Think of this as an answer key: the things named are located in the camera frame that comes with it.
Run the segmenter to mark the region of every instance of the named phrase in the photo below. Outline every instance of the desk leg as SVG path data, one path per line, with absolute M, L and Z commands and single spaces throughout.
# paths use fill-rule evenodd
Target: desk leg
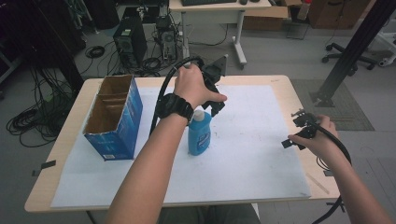
M 239 62 L 241 63 L 242 69 L 244 69 L 245 64 L 247 64 L 247 59 L 245 58 L 244 51 L 242 51 L 240 39 L 242 33 L 242 25 L 244 23 L 244 14 L 245 10 L 240 10 L 238 13 L 238 24 L 237 24 L 237 33 L 236 36 L 233 36 L 233 45 L 235 46 L 236 54 L 238 55 Z
M 181 31 L 183 32 L 183 59 L 190 57 L 189 39 L 187 37 L 186 28 L 186 12 L 181 12 Z

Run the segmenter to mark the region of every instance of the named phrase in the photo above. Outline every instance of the black office chair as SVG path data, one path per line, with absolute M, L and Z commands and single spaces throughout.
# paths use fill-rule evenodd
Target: black office chair
M 328 54 L 326 56 L 324 56 L 322 58 L 322 62 L 323 63 L 327 63 L 329 61 L 330 58 L 340 58 L 341 55 L 344 52 L 344 48 L 335 44 L 335 43 L 331 43 L 330 45 L 326 46 L 326 50 L 330 51 L 332 50 L 332 48 L 337 49 L 338 51 L 340 51 L 341 53 L 334 53 L 334 54 Z M 364 57 L 364 56 L 360 56 L 358 61 L 364 62 L 364 63 L 368 63 L 369 65 L 366 67 L 368 70 L 373 70 L 373 68 L 375 67 L 375 65 L 377 64 L 376 60 Z M 353 76 L 355 74 L 355 72 L 358 71 L 358 66 L 354 63 L 352 69 L 350 70 L 350 73 L 348 74 L 350 77 Z

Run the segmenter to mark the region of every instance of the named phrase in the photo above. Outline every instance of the white desk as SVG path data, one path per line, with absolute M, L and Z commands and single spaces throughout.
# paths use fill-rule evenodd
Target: white desk
M 187 24 L 237 23 L 237 32 L 236 36 L 233 36 L 233 45 L 235 46 L 239 62 L 243 69 L 248 63 L 240 43 L 245 10 L 260 9 L 270 6 L 271 4 L 267 0 L 261 0 L 258 3 L 248 1 L 244 6 L 241 5 L 238 0 L 235 3 L 183 7 L 181 5 L 181 0 L 169 0 L 169 9 L 171 11 L 181 12 L 183 31 L 183 58 L 190 57 L 189 40 L 186 36 Z
M 136 79 L 138 86 L 159 87 L 163 83 L 163 78 L 145 77 Z M 58 136 L 55 145 L 49 154 L 47 161 L 56 160 L 56 165 L 41 171 L 34 188 L 25 204 L 28 212 L 54 212 L 54 211 L 71 211 L 71 210 L 95 210 L 106 209 L 103 206 L 86 206 L 80 208 L 65 207 L 63 209 L 51 207 L 52 200 L 58 188 L 61 179 L 61 173 L 68 155 L 70 154 L 78 132 L 81 130 L 81 124 L 84 122 L 88 113 L 93 97 L 102 83 L 101 78 L 89 79 L 85 81 L 80 94 Z M 233 76 L 223 77 L 219 84 L 227 85 L 269 85 L 272 87 L 276 96 L 277 103 L 284 121 L 289 128 L 289 133 L 297 133 L 299 129 L 294 126 L 290 117 L 301 103 L 298 100 L 289 79 L 285 76 Z M 339 190 L 332 177 L 327 177 L 322 170 L 316 165 L 316 157 L 309 151 L 299 151 L 295 149 L 302 163 L 306 181 L 311 191 L 311 199 L 329 199 L 339 196 Z

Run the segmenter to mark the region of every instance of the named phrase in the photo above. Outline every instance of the computer tower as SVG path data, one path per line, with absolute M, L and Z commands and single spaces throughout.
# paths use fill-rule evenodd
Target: computer tower
M 174 60 L 177 57 L 175 30 L 172 28 L 159 34 L 161 34 L 163 59 Z
M 122 65 L 126 68 L 140 67 L 148 49 L 140 18 L 123 19 L 113 38 Z
M 169 16 L 161 16 L 156 20 L 158 42 L 161 46 L 163 60 L 174 60 L 177 57 L 177 40 L 175 27 Z

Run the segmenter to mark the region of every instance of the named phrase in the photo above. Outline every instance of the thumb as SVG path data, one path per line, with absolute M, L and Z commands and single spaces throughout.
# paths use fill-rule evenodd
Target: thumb
M 289 138 L 289 140 L 291 140 L 292 142 L 295 142 L 295 143 L 297 143 L 297 144 L 299 144 L 299 145 L 302 145 L 302 146 L 305 146 L 305 147 L 307 147 L 307 145 L 309 145 L 309 141 L 310 141 L 309 139 L 306 139 L 306 138 L 297 136 L 297 135 L 295 135 L 295 134 L 290 134 L 290 135 L 288 136 L 288 138 Z
M 223 95 L 221 93 L 218 92 L 211 92 L 210 93 L 210 101 L 214 101 L 214 102 L 224 102 L 227 100 L 227 96 Z

